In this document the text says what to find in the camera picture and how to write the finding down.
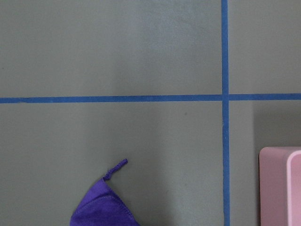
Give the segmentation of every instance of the purple fabric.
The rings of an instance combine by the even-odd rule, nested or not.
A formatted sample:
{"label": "purple fabric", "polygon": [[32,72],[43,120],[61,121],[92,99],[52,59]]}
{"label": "purple fabric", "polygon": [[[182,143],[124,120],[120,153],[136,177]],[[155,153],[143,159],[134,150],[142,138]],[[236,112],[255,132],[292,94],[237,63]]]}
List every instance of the purple fabric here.
{"label": "purple fabric", "polygon": [[121,161],[90,188],[72,215],[70,226],[139,226],[130,210],[105,183],[125,164],[127,160]]}

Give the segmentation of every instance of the pink box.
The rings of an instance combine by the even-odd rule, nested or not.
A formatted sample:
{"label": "pink box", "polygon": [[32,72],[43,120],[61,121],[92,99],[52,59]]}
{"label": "pink box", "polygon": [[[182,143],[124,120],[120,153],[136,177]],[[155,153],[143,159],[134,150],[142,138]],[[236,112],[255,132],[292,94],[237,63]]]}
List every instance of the pink box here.
{"label": "pink box", "polygon": [[261,226],[301,226],[301,147],[259,154]]}

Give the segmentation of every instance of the vertical blue tape strip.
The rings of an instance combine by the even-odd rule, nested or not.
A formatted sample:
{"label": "vertical blue tape strip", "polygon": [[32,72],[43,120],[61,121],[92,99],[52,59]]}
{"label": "vertical blue tape strip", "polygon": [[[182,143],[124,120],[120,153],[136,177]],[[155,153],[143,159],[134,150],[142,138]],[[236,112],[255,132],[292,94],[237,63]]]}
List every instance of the vertical blue tape strip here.
{"label": "vertical blue tape strip", "polygon": [[228,2],[222,0],[222,157],[224,226],[230,226]]}

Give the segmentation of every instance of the horizontal blue tape strip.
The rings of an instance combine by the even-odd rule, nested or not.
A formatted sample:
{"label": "horizontal blue tape strip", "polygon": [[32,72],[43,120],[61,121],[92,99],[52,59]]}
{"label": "horizontal blue tape strip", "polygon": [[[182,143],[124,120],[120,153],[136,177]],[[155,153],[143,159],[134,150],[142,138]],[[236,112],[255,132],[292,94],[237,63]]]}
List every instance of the horizontal blue tape strip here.
{"label": "horizontal blue tape strip", "polygon": [[230,94],[229,100],[301,100],[301,93]]}
{"label": "horizontal blue tape strip", "polygon": [[164,102],[164,101],[221,101],[221,95],[167,96],[103,96],[103,97],[3,97],[0,104],[16,103],[105,103],[105,102]]}

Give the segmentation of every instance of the pink container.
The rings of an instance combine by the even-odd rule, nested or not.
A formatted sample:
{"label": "pink container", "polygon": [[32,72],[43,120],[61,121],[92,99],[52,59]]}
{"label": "pink container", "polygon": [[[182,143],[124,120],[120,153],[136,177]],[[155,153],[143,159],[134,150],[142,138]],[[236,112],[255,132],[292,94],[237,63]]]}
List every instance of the pink container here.
{"label": "pink container", "polygon": [[259,154],[261,226],[301,226],[301,147]]}

